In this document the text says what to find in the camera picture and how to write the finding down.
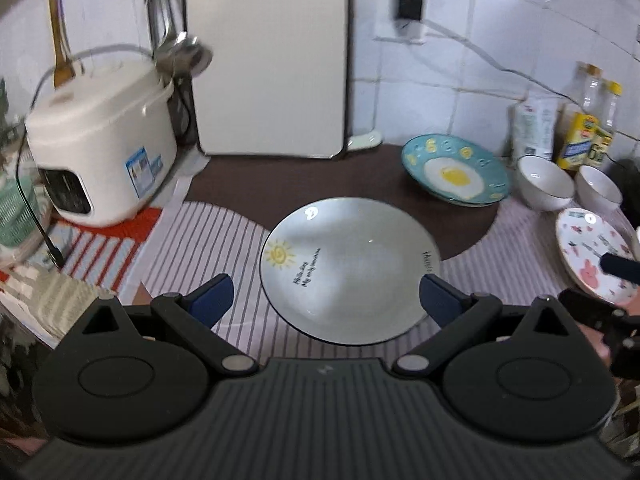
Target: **yellow label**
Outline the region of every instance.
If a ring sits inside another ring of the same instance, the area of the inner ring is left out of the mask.
[[[558,166],[563,170],[575,170],[582,164],[596,133],[598,119],[592,115],[576,112],[569,131],[564,138],[564,146],[558,157]]]
[[[612,140],[613,136],[609,135],[604,130],[598,130],[593,137],[593,142],[591,143],[589,153],[587,154],[584,163],[588,166],[599,168],[604,161],[604,156],[607,153]]]

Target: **hanging utensil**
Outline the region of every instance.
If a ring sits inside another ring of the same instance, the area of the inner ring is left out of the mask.
[[[164,37],[155,50],[156,67],[173,77],[197,76],[211,63],[213,53],[198,38],[176,33],[171,0],[158,0],[164,21]]]
[[[56,70],[53,73],[53,86],[58,88],[76,76],[72,62],[65,53],[62,26],[62,0],[49,0],[53,50],[56,56]]]
[[[145,0],[146,19],[149,25],[149,39],[151,41],[151,51],[155,52],[160,45],[158,5],[157,0]]]

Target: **plate rim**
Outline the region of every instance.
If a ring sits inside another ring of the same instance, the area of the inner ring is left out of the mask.
[[[489,155],[491,155],[491,158],[494,159],[496,162],[498,162],[502,168],[502,172],[504,173],[504,179],[507,185],[507,191],[503,194],[502,197],[491,200],[490,202],[487,201],[483,201],[483,202],[474,202],[473,199],[471,200],[459,200],[459,199],[454,199],[454,198],[450,198],[444,195],[440,195],[439,193],[436,193],[436,196],[438,198],[441,198],[442,200],[452,203],[452,200],[455,200],[457,202],[460,203],[465,203],[465,204],[473,204],[473,205],[478,205],[478,206],[489,206],[498,202],[501,202],[502,200],[504,200],[505,198],[507,198],[510,194],[511,194],[511,180],[509,179],[509,175],[507,174],[507,170],[504,167],[504,165],[502,164],[502,162],[499,160],[499,158],[494,155],[491,151],[489,151],[488,149],[480,146],[479,144],[471,141],[471,140],[466,140],[463,139],[463,137],[458,137],[458,136],[452,136],[452,135],[447,135],[447,134],[420,134],[418,136],[412,137],[411,139],[409,139],[407,142],[405,142],[405,144],[402,146],[402,150],[401,150],[401,161],[402,161],[402,166],[404,167],[404,170],[409,174],[409,176],[411,176],[412,179],[414,179],[421,187],[423,187],[424,189],[427,190],[431,190],[431,188],[429,188],[428,186],[426,186],[423,182],[421,182],[418,178],[416,178],[414,176],[414,174],[409,170],[409,168],[407,167],[407,163],[404,160],[404,156],[406,154],[406,150],[407,150],[407,146],[409,145],[410,142],[414,141],[415,139],[420,139],[420,138],[424,138],[424,137],[447,137],[448,139],[457,139],[457,140],[462,140],[463,142],[466,142],[468,144],[468,146],[472,149],[475,150],[481,150],[482,152],[487,152]]]
[[[429,314],[427,313],[427,311],[424,309],[424,307],[422,306],[422,303],[420,302],[420,288],[419,288],[419,283],[418,283],[418,287],[416,288],[416,292],[417,292],[417,296],[418,296],[418,304],[420,305],[420,308],[422,309],[423,312],[423,316],[420,317],[420,319],[415,322],[414,324],[412,324],[407,330],[405,330],[404,332],[398,333],[393,337],[387,338],[387,339],[381,339],[379,341],[375,341],[375,342],[369,342],[369,343],[342,343],[342,342],[335,342],[335,341],[330,341],[328,339],[323,339],[321,337],[312,335],[304,330],[301,330],[299,327],[293,325],[291,322],[289,322],[281,313],[280,311],[276,308],[276,306],[273,304],[273,302],[271,301],[269,294],[267,293],[267,290],[264,286],[264,279],[262,276],[262,264],[264,261],[264,248],[267,246],[268,241],[270,240],[271,236],[273,235],[273,232],[278,228],[278,226],[280,224],[282,224],[287,218],[289,218],[291,215],[293,215],[294,213],[297,213],[298,211],[300,211],[303,208],[307,208],[310,207],[314,204],[317,204],[319,202],[327,202],[329,200],[337,200],[337,199],[350,199],[350,200],[366,200],[368,202],[375,202],[375,203],[379,203],[379,204],[383,204],[386,206],[389,206],[393,209],[398,210],[399,212],[403,213],[405,216],[409,217],[413,222],[417,223],[423,230],[424,232],[427,234],[427,236],[431,239],[431,242],[433,244],[433,247],[435,249],[436,252],[436,256],[437,256],[437,262],[438,262],[438,269],[437,272],[432,272],[432,274],[435,274],[436,276],[440,276],[440,273],[442,272],[442,257],[440,256],[440,248],[438,247],[436,241],[433,238],[433,235],[431,235],[431,233],[427,230],[426,227],[424,227],[420,222],[418,222],[414,217],[412,217],[409,213],[407,213],[406,211],[404,211],[403,209],[400,209],[399,207],[396,207],[392,204],[389,204],[387,202],[384,202],[382,200],[376,200],[373,198],[368,198],[368,197],[362,197],[362,196],[333,196],[333,197],[329,197],[329,198],[321,198],[320,200],[314,200],[313,202],[309,202],[303,206],[300,206],[297,209],[294,209],[293,211],[291,211],[289,214],[287,214],[283,219],[281,219],[277,224],[276,227],[274,227],[270,232],[269,232],[269,236],[267,236],[266,240],[264,241],[264,243],[262,244],[262,247],[260,248],[260,264],[258,265],[258,275],[260,277],[260,289],[262,290],[262,292],[264,293],[265,298],[267,298],[267,301],[269,302],[270,307],[276,311],[276,314],[278,314],[278,317],[283,320],[287,325],[289,325],[290,327],[292,327],[292,329],[297,330],[298,332],[300,332],[303,335],[306,335],[307,337],[311,338],[311,339],[315,339],[316,341],[320,341],[322,343],[327,343],[327,344],[331,344],[334,346],[345,346],[345,347],[354,347],[354,348],[358,348],[358,347],[366,347],[366,346],[374,346],[374,345],[379,345],[379,344],[383,344],[389,341],[393,341],[394,339],[408,333],[412,328],[414,328],[415,326],[417,326],[419,323],[422,323],[424,321],[425,318],[427,317],[431,317],[429,316]]]

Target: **stacked plates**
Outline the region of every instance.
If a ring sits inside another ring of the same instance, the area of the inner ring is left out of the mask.
[[[482,207],[509,194],[509,177],[493,153],[459,137],[423,135],[402,149],[408,173],[437,198]]]

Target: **cable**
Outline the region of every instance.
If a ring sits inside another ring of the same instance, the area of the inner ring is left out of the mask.
[[[423,18],[421,23],[423,23],[424,25],[427,25],[427,27],[430,27],[430,28],[438,31],[441,34],[444,34],[448,38],[451,38],[452,40],[455,40],[458,43],[464,45],[469,50],[471,50],[471,51],[475,52],[476,54],[478,54],[478,56],[481,57],[485,62],[487,62],[488,64],[493,66],[495,69],[499,70],[500,72],[507,72],[509,74],[515,74],[517,76],[520,76],[520,77],[526,79],[527,81],[531,81],[532,83],[534,83],[534,84],[540,86],[541,88],[545,89],[547,92],[551,92],[552,94],[558,95],[560,97],[564,97],[565,99],[569,99],[569,101],[571,101],[575,105],[578,105],[580,110],[582,110],[582,105],[578,101],[576,101],[575,99],[569,97],[566,94],[563,94],[562,92],[558,92],[558,91],[554,90],[553,88],[545,85],[543,82],[540,82],[537,79],[532,78],[530,75],[527,75],[524,72],[520,72],[519,70],[514,70],[512,68],[506,68],[506,67],[502,66],[493,57],[491,57],[484,50],[482,50],[479,46],[471,43],[471,41],[469,41],[467,38],[464,38],[463,36],[460,36],[459,34],[456,34],[455,32],[453,32],[452,30],[449,30],[447,27],[443,27],[439,23],[432,22],[431,20],[428,20],[426,18]]]
[[[153,55],[151,51],[147,50],[146,48],[129,44],[129,43],[117,43],[117,44],[112,44],[107,46],[98,46],[95,48],[89,48],[87,50],[83,50],[82,52],[79,52],[75,56],[68,58],[68,61],[69,62],[79,61],[81,59],[85,59],[90,56],[98,56],[100,54],[110,54],[113,52],[135,52],[137,54],[142,54],[143,56],[147,56],[153,59]],[[55,70],[56,70],[56,66],[54,65],[50,67],[40,78],[40,81],[36,86],[36,91],[33,94],[33,99],[31,99],[31,105],[29,108],[30,111],[33,110],[33,108],[35,107],[36,102],[38,101],[40,92],[42,91],[42,87],[44,86],[44,83],[46,83],[47,79],[55,72]],[[21,118],[20,121],[18,122],[18,126],[20,124],[24,124],[24,120],[25,120],[24,117]],[[24,201],[24,204],[27,206],[27,210],[29,211],[29,215],[31,216],[31,219],[33,219],[33,221],[36,224],[36,227],[38,228],[38,231],[40,231],[40,234],[42,234],[42,237],[44,238],[44,242],[46,243],[47,249],[49,250],[49,257],[51,258],[51,261],[55,264],[57,268],[61,269],[65,265],[65,257],[62,255],[62,252],[60,251],[60,249],[53,244],[53,242],[51,241],[51,238],[49,238],[49,235],[47,235],[47,232],[44,230],[44,228],[42,227],[42,224],[40,223],[40,219],[38,218],[38,215],[36,215],[35,211],[31,207],[31,203],[27,199],[24,191],[22,190],[22,186],[20,185],[20,174],[19,174],[20,158],[22,156],[22,150],[24,149],[24,143],[26,142],[26,140],[27,140],[27,130],[25,129],[24,133],[22,134],[22,140],[20,141],[20,147],[18,148],[17,159],[15,161],[15,184],[16,184],[16,187],[18,188],[18,193],[20,193],[20,196]]]
[[[191,123],[193,122],[193,118],[191,117],[191,108],[189,108],[187,106],[187,100],[184,98],[184,93],[182,92],[182,89],[180,88],[180,83],[178,83],[178,80],[174,80],[175,81],[175,93],[178,95],[178,99],[180,100],[180,103],[182,104],[182,106],[184,107],[184,109],[187,111],[187,127],[184,129],[184,133],[180,134],[180,140],[182,140],[183,138],[187,137],[189,135],[189,131],[191,130]]]

